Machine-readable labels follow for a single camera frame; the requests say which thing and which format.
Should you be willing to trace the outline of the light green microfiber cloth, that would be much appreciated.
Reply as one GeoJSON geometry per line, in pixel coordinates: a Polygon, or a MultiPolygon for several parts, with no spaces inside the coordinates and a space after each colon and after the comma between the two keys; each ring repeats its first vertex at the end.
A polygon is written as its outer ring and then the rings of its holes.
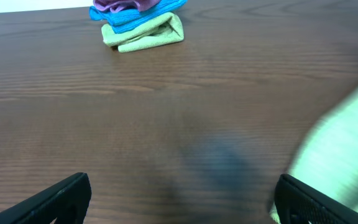
{"type": "Polygon", "coordinates": [[[358,213],[358,87],[311,128],[287,172],[358,213]]]}

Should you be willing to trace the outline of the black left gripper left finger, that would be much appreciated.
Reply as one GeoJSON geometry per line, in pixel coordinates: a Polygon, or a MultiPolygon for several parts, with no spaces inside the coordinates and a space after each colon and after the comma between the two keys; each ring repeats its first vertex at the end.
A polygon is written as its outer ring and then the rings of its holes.
{"type": "Polygon", "coordinates": [[[78,172],[0,212],[0,224],[82,224],[90,200],[89,177],[78,172]]]}

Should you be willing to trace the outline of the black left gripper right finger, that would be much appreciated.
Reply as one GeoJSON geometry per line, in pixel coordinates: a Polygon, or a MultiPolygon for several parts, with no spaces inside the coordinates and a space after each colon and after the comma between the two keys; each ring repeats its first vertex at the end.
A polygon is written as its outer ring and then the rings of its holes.
{"type": "Polygon", "coordinates": [[[358,224],[358,213],[288,174],[274,191],[281,224],[358,224]]]}

